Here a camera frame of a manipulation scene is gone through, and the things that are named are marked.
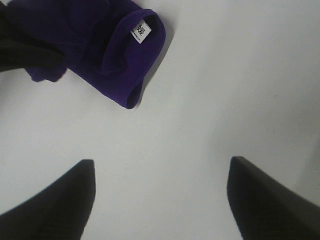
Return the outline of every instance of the white surface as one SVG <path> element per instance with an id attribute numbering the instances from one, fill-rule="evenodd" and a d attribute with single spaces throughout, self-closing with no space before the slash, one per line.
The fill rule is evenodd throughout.
<path id="1" fill-rule="evenodd" d="M 320 204 L 320 1 L 138 3 L 172 40 L 139 107 L 70 71 L 0 74 L 0 213 L 86 158 L 97 193 L 83 240 L 240 240 L 234 155 Z"/>

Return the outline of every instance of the care label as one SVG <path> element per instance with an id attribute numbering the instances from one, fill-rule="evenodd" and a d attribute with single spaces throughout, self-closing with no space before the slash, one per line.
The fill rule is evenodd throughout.
<path id="1" fill-rule="evenodd" d="M 138 43 L 142 43 L 151 32 L 151 28 L 142 19 L 138 25 L 131 31 L 132 36 Z"/>

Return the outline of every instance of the purple fabric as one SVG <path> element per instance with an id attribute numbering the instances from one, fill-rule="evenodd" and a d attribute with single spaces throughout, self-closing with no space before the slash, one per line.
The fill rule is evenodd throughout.
<path id="1" fill-rule="evenodd" d="M 5 15 L 65 54 L 65 62 L 51 71 L 28 68 L 34 81 L 55 82 L 69 68 L 127 109 L 137 104 L 166 37 L 158 15 L 131 0 L 12 0 Z M 139 44 L 130 31 L 142 19 L 152 31 Z"/>

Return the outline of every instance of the clothing label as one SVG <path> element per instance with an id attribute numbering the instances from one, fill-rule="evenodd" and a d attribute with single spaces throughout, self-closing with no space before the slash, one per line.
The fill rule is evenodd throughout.
<path id="1" fill-rule="evenodd" d="M 142 19 L 138 25 L 131 31 L 132 36 L 137 40 L 138 43 L 142 43 L 146 37 L 151 32 L 151 28 L 148 24 Z"/>

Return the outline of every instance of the folded cloth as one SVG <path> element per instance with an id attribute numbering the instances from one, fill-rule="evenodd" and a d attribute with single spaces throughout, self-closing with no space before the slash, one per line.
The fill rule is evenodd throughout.
<path id="1" fill-rule="evenodd" d="M 233 157 L 227 196 L 244 240 L 319 240 L 320 208 L 243 157 Z"/>
<path id="2" fill-rule="evenodd" d="M 26 67 L 51 71 L 60 66 L 64 60 L 62 52 L 16 29 L 5 18 L 5 8 L 0 2 L 0 72 Z"/>
<path id="3" fill-rule="evenodd" d="M 37 195 L 0 215 L 0 239 L 79 240 L 95 195 L 94 162 L 82 160 Z"/>
<path id="4" fill-rule="evenodd" d="M 12 0 L 5 15 L 24 33 L 65 54 L 60 72 L 71 69 L 127 109 L 137 104 L 144 76 L 166 37 L 158 15 L 131 0 Z M 151 32 L 139 43 L 131 31 L 141 20 Z M 27 71 L 36 82 L 50 75 Z"/>

